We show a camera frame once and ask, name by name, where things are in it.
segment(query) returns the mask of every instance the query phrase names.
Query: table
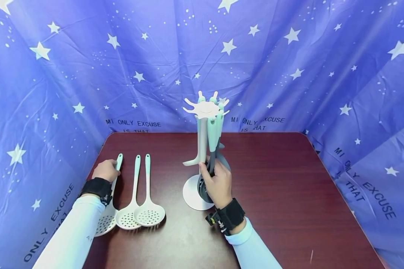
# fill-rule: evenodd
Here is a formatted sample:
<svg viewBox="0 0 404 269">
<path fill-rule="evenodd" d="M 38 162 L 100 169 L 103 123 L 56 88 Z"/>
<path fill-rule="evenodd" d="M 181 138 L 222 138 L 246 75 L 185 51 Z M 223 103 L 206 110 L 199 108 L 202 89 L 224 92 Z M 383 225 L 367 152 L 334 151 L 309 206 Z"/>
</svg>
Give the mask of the table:
<svg viewBox="0 0 404 269">
<path fill-rule="evenodd" d="M 383 269 L 306 136 L 300 133 L 223 133 L 233 196 L 283 269 Z M 151 198 L 166 210 L 157 228 L 119 227 L 95 238 L 85 269 L 236 269 L 233 248 L 182 197 L 197 166 L 195 133 L 113 133 L 94 167 L 123 153 L 114 206 L 131 201 L 134 159 L 151 155 Z M 137 201 L 145 200 L 142 158 Z"/>
</svg>

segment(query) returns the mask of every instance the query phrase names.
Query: utensil handle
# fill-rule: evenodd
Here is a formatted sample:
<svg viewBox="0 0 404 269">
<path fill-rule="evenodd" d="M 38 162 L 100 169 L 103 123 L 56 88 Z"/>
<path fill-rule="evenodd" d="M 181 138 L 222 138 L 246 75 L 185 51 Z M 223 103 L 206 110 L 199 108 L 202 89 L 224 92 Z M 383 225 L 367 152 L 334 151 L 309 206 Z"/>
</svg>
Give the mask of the utensil handle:
<svg viewBox="0 0 404 269">
<path fill-rule="evenodd" d="M 117 165 L 115 165 L 115 169 L 116 169 L 117 171 L 120 171 L 120 169 L 121 169 L 121 164 L 122 164 L 122 163 L 123 163 L 123 154 L 120 153 L 119 156 L 117 157 Z M 111 196 L 114 195 L 115 184 L 117 184 L 117 178 L 118 178 L 118 176 L 114 179 L 114 181 L 112 181 L 112 186 L 111 186 L 112 192 L 111 192 Z"/>
<path fill-rule="evenodd" d="M 151 201 L 150 197 L 150 169 L 151 169 L 151 156 L 149 154 L 145 155 L 145 176 L 147 181 L 146 187 L 146 198 L 145 201 Z"/>
<path fill-rule="evenodd" d="M 136 192 L 138 189 L 138 180 L 139 180 L 139 170 L 141 167 L 141 156 L 136 155 L 135 158 L 135 173 L 133 178 L 133 193 L 132 193 L 132 201 L 136 199 Z"/>
</svg>

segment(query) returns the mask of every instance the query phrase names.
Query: right hand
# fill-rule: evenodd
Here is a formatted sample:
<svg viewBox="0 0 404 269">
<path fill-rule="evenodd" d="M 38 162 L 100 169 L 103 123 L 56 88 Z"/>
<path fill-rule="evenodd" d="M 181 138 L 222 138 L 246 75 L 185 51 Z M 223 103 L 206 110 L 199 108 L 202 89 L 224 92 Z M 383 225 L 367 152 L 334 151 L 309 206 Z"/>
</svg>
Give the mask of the right hand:
<svg viewBox="0 0 404 269">
<path fill-rule="evenodd" d="M 206 190 L 218 209 L 223 209 L 232 201 L 232 174 L 218 160 L 215 160 L 214 174 L 211 177 L 204 163 L 199 163 L 202 177 L 205 181 Z"/>
</svg>

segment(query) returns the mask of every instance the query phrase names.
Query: fabric backdrop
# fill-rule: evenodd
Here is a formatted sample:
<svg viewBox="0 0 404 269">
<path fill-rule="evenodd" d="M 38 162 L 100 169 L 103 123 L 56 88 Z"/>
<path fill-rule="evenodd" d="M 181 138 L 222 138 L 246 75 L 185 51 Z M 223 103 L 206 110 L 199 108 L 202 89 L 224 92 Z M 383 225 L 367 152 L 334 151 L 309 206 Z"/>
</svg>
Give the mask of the fabric backdrop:
<svg viewBox="0 0 404 269">
<path fill-rule="evenodd" d="M 303 132 L 404 268 L 404 0 L 0 0 L 0 268 L 31 268 L 111 132 Z"/>
</svg>

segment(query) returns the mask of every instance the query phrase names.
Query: black wrist band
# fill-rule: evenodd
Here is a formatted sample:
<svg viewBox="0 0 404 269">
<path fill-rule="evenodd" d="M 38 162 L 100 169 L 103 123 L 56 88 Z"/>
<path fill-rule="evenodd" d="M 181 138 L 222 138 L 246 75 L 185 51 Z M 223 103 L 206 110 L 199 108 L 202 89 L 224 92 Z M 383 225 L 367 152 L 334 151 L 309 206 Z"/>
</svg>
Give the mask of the black wrist band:
<svg viewBox="0 0 404 269">
<path fill-rule="evenodd" d="M 103 178 L 95 177 L 92 180 L 85 182 L 81 195 L 86 193 L 99 196 L 102 204 L 107 206 L 112 200 L 111 182 Z"/>
<path fill-rule="evenodd" d="M 208 221 L 210 226 L 218 223 L 221 232 L 225 235 L 230 235 L 230 231 L 235 229 L 236 226 L 244 221 L 245 212 L 233 198 L 232 201 L 223 209 L 215 209 L 214 213 L 210 213 L 205 220 Z"/>
</svg>

